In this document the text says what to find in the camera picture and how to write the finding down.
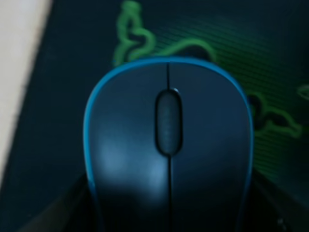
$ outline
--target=wireless mouse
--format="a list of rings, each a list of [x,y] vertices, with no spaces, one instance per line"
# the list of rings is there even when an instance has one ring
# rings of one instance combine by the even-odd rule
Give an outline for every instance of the wireless mouse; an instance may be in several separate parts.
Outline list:
[[[215,64],[165,57],[117,67],[92,91],[83,133],[102,231],[240,231],[252,116]]]

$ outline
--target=left mouse button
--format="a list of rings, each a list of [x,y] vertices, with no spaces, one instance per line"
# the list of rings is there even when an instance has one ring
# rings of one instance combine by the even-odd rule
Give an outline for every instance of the left mouse button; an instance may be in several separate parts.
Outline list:
[[[155,145],[155,102],[166,75],[164,63],[133,66],[93,102],[89,153],[107,231],[168,231],[168,158]]]

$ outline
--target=green snake logo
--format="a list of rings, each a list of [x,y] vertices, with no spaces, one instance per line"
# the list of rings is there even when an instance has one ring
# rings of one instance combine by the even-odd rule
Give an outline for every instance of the green snake logo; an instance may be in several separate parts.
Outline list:
[[[156,37],[149,30],[145,29],[140,17],[141,6],[135,1],[124,1],[122,11],[117,19],[116,29],[119,44],[115,49],[113,60],[114,66],[124,62],[130,62],[145,56],[171,56],[189,46],[198,46],[207,52],[212,62],[216,62],[216,54],[213,48],[203,40],[188,38],[172,44],[166,49],[154,53]],[[135,38],[142,37],[143,45],[137,40],[132,40],[130,35]]]
[[[186,38],[175,42],[159,52],[154,52],[156,37],[143,27],[141,5],[132,0],[126,0],[121,5],[122,10],[116,22],[119,44],[113,55],[113,65],[119,66],[125,62],[147,56],[171,56],[190,46],[198,46],[208,54],[211,62],[217,62],[214,49],[204,40]],[[254,116],[256,136],[263,136],[266,131],[276,131],[299,138],[302,126],[285,111],[270,107],[261,93],[247,91]]]

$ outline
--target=blue mouse trim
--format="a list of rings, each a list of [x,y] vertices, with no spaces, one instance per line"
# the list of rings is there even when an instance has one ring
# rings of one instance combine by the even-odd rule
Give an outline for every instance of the blue mouse trim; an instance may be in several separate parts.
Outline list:
[[[243,214],[244,206],[245,206],[245,201],[246,201],[246,196],[248,195],[248,191],[250,188],[250,182],[251,182],[251,176],[252,176],[252,168],[253,168],[253,143],[254,143],[254,128],[253,128],[253,119],[252,119],[252,114],[250,110],[250,106],[247,100],[247,96],[245,92],[242,90],[241,86],[237,83],[237,81],[231,77],[226,71],[218,67],[217,65],[204,61],[204,60],[199,60],[196,58],[182,58],[182,57],[155,57],[155,58],[146,58],[146,59],[140,59],[134,62],[130,62],[124,65],[121,65],[113,70],[111,70],[109,73],[107,73],[95,86],[93,91],[90,94],[90,97],[88,99],[87,105],[86,105],[86,110],[84,114],[84,126],[83,126],[83,143],[84,143],[84,158],[85,158],[85,165],[86,165],[86,173],[87,173],[87,178],[88,178],[88,183],[89,183],[89,188],[91,191],[91,194],[94,198],[94,200],[97,202],[98,201],[98,196],[96,193],[96,186],[94,183],[94,178],[93,178],[93,173],[92,173],[92,165],[91,165],[91,159],[90,159],[90,151],[89,151],[89,119],[91,116],[91,110],[92,106],[94,104],[94,101],[96,100],[96,97],[98,93],[101,91],[101,89],[104,87],[106,83],[108,83],[112,78],[117,76],[118,74],[121,74],[123,72],[126,72],[130,69],[135,69],[139,68],[142,66],[146,65],[151,65],[151,64],[158,64],[158,63],[168,63],[168,62],[176,62],[176,63],[185,63],[185,64],[192,64],[192,65],[197,65],[201,66],[207,69],[210,69],[216,73],[219,73],[220,75],[224,76],[227,80],[229,80],[239,91],[241,94],[248,110],[248,116],[249,116],[249,123],[250,123],[250,128],[251,128],[251,145],[250,145],[250,160],[249,160],[249,168],[248,168],[248,174],[247,174],[247,179],[246,179],[246,184],[245,184],[245,190],[244,190],[244,196],[242,198],[242,206],[240,207],[240,213],[239,213],[239,219],[241,218],[240,216]]]

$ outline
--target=green logo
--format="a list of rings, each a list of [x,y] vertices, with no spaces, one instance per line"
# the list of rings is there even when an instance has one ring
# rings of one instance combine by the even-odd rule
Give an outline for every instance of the green logo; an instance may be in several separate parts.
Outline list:
[[[213,48],[205,41],[196,38],[180,40],[155,53],[156,37],[143,27],[140,17],[140,4],[127,0],[122,3],[121,7],[122,11],[116,23],[119,44],[113,56],[114,66],[146,56],[171,56],[190,46],[200,47],[208,53],[212,62],[217,61]]]
[[[285,111],[268,105],[261,93],[247,91],[248,100],[252,108],[254,132],[256,136],[263,136],[266,131],[277,131],[299,138],[302,126]]]
[[[116,22],[119,44],[114,51],[113,65],[119,66],[125,62],[148,56],[171,56],[191,46],[198,46],[209,55],[211,62],[217,62],[214,49],[204,40],[186,38],[175,42],[159,52],[154,52],[156,37],[143,27],[141,5],[135,1],[126,0],[122,3],[122,11]],[[276,131],[299,138],[302,126],[285,111],[271,107],[261,93],[247,91],[253,111],[254,130],[256,136],[263,136],[266,131]]]

